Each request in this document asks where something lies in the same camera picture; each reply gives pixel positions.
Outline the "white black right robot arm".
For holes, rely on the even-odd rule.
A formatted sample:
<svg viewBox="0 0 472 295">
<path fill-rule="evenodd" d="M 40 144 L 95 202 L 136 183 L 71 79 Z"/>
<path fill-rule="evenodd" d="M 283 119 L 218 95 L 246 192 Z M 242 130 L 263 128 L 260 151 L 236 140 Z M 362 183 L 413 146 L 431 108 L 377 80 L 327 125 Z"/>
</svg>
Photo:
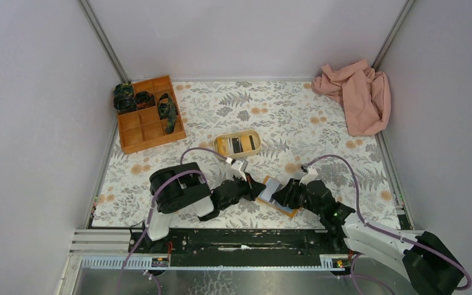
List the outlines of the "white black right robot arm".
<svg viewBox="0 0 472 295">
<path fill-rule="evenodd" d="M 336 201 L 321 180 L 303 184 L 291 179 L 272 199 L 283 207 L 316 214 L 348 249 L 399 273 L 418 294 L 452 294 L 464 278 L 460 263 L 436 235 L 395 230 L 361 218 L 356 210 Z"/>
</svg>

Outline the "orange card with black stripe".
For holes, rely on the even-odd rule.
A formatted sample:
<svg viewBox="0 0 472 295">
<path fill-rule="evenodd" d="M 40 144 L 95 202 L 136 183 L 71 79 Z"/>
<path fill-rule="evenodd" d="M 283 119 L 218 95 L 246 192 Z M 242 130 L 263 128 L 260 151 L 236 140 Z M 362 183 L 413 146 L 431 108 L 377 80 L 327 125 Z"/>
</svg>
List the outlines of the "orange card with black stripe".
<svg viewBox="0 0 472 295">
<path fill-rule="evenodd" d="M 254 135 L 240 136 L 240 145 L 242 152 L 253 152 L 256 150 L 256 141 Z"/>
</svg>

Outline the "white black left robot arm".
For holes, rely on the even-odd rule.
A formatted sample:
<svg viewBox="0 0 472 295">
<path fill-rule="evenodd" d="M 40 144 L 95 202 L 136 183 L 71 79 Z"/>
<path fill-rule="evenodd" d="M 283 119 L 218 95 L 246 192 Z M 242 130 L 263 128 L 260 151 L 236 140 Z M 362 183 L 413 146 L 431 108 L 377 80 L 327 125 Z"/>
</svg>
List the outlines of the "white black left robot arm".
<svg viewBox="0 0 472 295">
<path fill-rule="evenodd" d="M 144 226 L 151 241 L 165 238 L 172 214 L 191 208 L 200 221 L 219 216 L 241 199 L 254 201 L 266 185 L 246 172 L 247 161 L 227 158 L 227 179 L 212 189 L 197 163 L 185 163 L 161 169 L 150 176 L 151 207 Z"/>
</svg>

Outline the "beige oval plastic tray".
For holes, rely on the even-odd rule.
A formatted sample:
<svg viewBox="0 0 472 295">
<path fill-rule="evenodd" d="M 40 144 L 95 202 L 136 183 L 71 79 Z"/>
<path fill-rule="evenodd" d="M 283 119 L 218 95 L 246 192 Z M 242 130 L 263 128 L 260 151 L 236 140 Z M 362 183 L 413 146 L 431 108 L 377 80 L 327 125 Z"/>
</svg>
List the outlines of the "beige oval plastic tray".
<svg viewBox="0 0 472 295">
<path fill-rule="evenodd" d="M 242 152 L 241 151 L 240 136 L 242 136 L 242 135 L 254 135 L 255 136 L 255 141 L 256 141 L 256 150 L 255 151 L 253 151 L 253 152 Z M 213 147 L 214 147 L 214 150 L 217 153 L 219 153 L 218 152 L 218 147 L 217 147 L 217 144 L 216 144 L 216 139 L 217 138 L 230 138 L 231 139 L 233 153 L 231 155 L 228 155 L 228 156 L 225 156 L 225 157 L 230 157 L 230 158 L 233 158 L 233 159 L 257 155 L 262 149 L 261 137 L 260 137 L 259 133 L 256 132 L 255 130 L 244 130 L 244 131 L 240 131 L 240 132 L 227 133 L 227 134 L 217 136 L 213 140 Z"/>
</svg>

